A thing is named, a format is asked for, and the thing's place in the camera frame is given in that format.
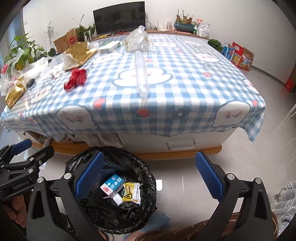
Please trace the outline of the person's left hand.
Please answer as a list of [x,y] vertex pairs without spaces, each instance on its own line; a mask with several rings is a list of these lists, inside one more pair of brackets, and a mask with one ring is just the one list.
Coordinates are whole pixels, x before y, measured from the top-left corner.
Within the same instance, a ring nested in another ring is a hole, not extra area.
[[4,209],[11,220],[22,227],[27,226],[27,209],[23,195],[14,197]]

